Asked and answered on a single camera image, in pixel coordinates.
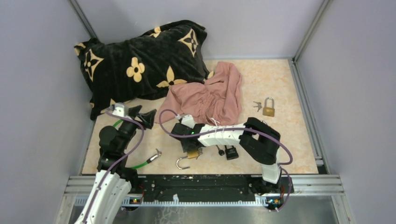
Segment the brass padlock with shackle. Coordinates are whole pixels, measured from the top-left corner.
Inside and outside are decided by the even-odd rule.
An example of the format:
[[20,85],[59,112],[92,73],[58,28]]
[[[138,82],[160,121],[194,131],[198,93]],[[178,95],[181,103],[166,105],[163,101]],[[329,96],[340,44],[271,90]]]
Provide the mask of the brass padlock with shackle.
[[180,157],[176,160],[176,168],[179,170],[190,169],[191,168],[190,166],[181,166],[180,162],[183,160],[191,160],[191,159],[197,160],[200,157],[200,155],[202,155],[202,148],[198,148],[196,150],[187,152],[185,156]]

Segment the green cable lock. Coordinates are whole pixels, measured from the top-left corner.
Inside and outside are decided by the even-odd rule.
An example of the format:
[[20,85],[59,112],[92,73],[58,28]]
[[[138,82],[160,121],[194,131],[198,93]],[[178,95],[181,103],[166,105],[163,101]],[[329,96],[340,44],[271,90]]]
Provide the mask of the green cable lock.
[[136,165],[136,166],[130,166],[129,168],[138,169],[138,168],[144,167],[144,166],[152,163],[154,160],[161,157],[161,155],[162,155],[162,152],[156,148],[156,152],[153,155],[151,155],[149,158],[147,158],[145,161],[143,161],[143,157],[148,155],[147,152],[143,152],[143,149],[142,150],[139,149],[141,143],[143,142],[143,138],[142,138],[143,134],[144,134],[144,131],[142,131],[142,134],[140,137],[141,140],[137,141],[136,145],[133,148],[131,148],[130,152],[127,153],[128,154],[127,165],[131,165],[130,161],[134,161],[134,162],[142,161],[142,163],[139,165]]

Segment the black Kaijing padlock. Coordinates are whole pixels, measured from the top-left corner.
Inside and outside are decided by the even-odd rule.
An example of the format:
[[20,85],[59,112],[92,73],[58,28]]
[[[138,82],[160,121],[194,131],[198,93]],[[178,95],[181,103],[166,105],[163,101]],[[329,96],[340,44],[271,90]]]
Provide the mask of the black Kaijing padlock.
[[230,147],[225,146],[225,149],[221,149],[220,146],[217,145],[216,148],[218,149],[219,155],[220,156],[225,155],[228,161],[239,158],[239,154],[235,146],[230,146]]

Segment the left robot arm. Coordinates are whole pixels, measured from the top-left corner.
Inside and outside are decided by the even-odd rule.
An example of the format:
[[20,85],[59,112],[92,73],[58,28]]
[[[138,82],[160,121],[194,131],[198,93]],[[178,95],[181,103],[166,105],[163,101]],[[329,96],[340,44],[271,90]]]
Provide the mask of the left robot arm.
[[153,109],[141,113],[141,105],[129,108],[124,103],[115,103],[105,110],[111,117],[122,120],[119,128],[105,126],[99,132],[99,161],[97,173],[87,202],[76,220],[77,224],[111,224],[128,193],[136,192],[140,180],[136,169],[127,168],[130,152],[126,153],[137,130],[152,129],[157,112]]

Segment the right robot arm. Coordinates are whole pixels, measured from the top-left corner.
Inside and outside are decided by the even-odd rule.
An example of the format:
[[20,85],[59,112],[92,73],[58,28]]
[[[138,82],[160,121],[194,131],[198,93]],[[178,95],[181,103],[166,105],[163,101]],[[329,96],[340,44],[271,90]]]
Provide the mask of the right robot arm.
[[281,169],[278,165],[278,149],[281,135],[257,118],[231,126],[198,124],[189,116],[176,123],[170,135],[181,141],[184,150],[210,146],[240,146],[261,165],[263,187],[276,192],[281,187]]

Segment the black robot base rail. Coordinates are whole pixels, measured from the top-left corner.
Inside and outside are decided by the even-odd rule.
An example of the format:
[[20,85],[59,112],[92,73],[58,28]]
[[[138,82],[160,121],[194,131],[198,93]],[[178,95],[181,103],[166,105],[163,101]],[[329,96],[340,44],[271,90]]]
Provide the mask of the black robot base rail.
[[136,179],[122,206],[160,204],[236,204],[269,202],[280,205],[294,193],[291,178],[278,183],[260,175],[141,175]]

